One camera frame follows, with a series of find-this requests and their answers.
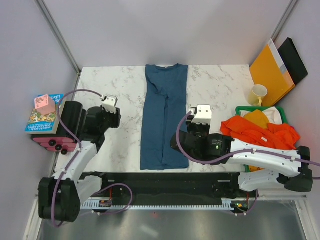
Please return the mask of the blue t shirt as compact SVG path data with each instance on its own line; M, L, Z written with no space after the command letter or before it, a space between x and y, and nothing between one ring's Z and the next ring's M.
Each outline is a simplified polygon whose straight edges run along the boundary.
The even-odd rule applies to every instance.
M177 126L186 115L188 65L146 65L147 92L140 141L141 170L186 169L188 159L171 148Z

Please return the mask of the orange t shirt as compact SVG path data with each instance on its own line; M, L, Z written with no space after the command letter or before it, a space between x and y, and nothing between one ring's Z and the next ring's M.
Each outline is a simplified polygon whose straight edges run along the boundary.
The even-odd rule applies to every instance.
M267 128L262 128L238 115L223 121L220 131L248 144L278 150L295 150L296 143L301 139L294 127L287 123L268 123Z

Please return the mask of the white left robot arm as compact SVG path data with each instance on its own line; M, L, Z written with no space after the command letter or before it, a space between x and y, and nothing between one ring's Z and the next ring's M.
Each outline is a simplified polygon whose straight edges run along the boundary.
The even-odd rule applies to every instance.
M110 112L103 106L85 110L79 102L72 101L70 104L76 107L75 120L68 116L63 117L62 122L74 134L77 149L62 169L52 177L42 178L38 185L38 215L53 223L74 222L81 205L92 195L104 197L109 193L108 182L100 176L83 176L83 172L104 144L106 131L117 129L121 120L118 107ZM73 122L77 123L76 128L70 125Z

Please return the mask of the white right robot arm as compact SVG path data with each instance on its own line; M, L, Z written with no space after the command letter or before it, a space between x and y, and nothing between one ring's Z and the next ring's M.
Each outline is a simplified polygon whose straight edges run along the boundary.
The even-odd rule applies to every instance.
M253 145L219 133L209 133L207 125L190 123L187 131L174 133L172 149L190 160L204 165L241 164L258 167L256 172L240 172L229 184L235 197L245 192L284 188L298 193L309 193L313 187L313 173L309 168L310 149L273 149Z

